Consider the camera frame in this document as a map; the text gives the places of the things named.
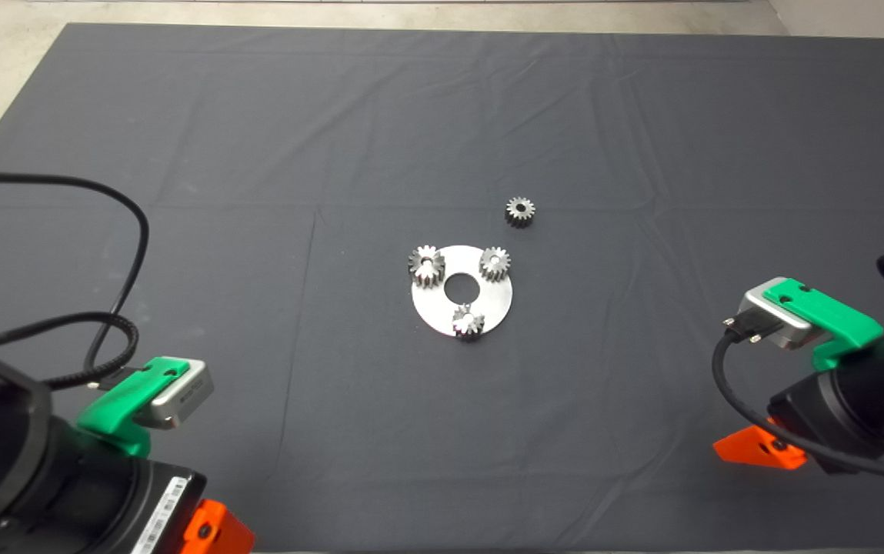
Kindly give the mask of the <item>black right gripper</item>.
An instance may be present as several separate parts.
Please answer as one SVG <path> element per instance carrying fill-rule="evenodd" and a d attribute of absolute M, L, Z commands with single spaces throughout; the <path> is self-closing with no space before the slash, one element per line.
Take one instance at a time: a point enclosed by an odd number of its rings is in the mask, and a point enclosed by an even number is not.
<path fill-rule="evenodd" d="M 884 338 L 844 355 L 838 367 L 815 372 L 776 393 L 766 407 L 777 425 L 850 455 L 884 456 Z M 713 443 L 723 462 L 792 471 L 807 453 L 771 432 L 749 426 Z"/>

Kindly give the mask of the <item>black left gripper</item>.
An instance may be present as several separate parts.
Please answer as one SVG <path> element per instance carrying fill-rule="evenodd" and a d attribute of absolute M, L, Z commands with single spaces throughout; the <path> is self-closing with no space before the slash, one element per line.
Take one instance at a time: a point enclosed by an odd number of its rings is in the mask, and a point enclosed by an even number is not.
<path fill-rule="evenodd" d="M 65 551 L 252 553 L 255 533 L 227 505 L 198 502 L 206 485 L 188 467 L 115 450 L 65 455 Z"/>

